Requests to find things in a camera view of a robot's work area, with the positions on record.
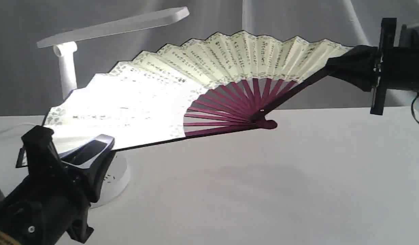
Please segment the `white tabletop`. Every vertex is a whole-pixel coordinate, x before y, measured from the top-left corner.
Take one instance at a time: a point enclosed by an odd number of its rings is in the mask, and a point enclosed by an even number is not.
[[[268,118],[279,127],[125,152],[131,182],[90,212],[86,244],[419,244],[419,126],[408,107]],[[0,118],[0,129],[41,120]],[[0,138],[6,194],[26,174],[12,168],[27,130]],[[58,244],[78,243],[65,234]]]

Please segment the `paper fan leaf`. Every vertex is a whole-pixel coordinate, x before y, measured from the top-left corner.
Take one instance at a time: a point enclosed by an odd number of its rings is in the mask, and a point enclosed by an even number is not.
[[[44,126],[55,131],[58,152],[101,133],[116,139],[114,149],[130,149],[273,129],[266,113],[326,76],[327,60],[350,49],[327,39],[283,42],[245,31],[167,44],[96,74],[51,108]]]

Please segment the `white desk lamp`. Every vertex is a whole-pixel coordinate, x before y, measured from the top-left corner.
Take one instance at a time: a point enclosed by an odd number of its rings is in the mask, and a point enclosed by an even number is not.
[[[56,34],[37,42],[37,47],[54,47],[54,53],[59,58],[60,80],[63,98],[65,99],[72,90],[77,89],[73,58],[73,53],[77,51],[76,41],[166,26],[178,22],[188,15],[187,7],[170,8],[141,14]],[[130,170],[127,160],[118,152],[107,171],[102,185],[101,197],[97,203],[92,204],[92,208],[101,206],[121,194],[129,180]]]

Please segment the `black cable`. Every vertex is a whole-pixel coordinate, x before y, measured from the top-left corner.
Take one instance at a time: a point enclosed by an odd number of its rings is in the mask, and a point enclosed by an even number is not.
[[[419,97],[419,92],[417,92],[417,96],[415,96],[415,99],[412,100],[412,104],[410,105],[410,111],[412,113],[412,117],[414,118],[414,120],[419,124],[419,121],[415,117],[415,112],[414,112],[414,104],[415,104],[415,101],[418,99],[418,97]]]

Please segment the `folding fan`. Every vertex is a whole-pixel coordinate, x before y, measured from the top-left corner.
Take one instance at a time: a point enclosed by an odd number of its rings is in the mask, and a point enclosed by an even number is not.
[[[327,76],[320,74],[327,60],[350,49],[327,39],[282,42],[245,31],[167,44],[96,74],[51,108],[44,126],[55,131],[59,152],[101,133],[116,138],[115,149],[129,149],[273,129],[276,122],[265,115]]]

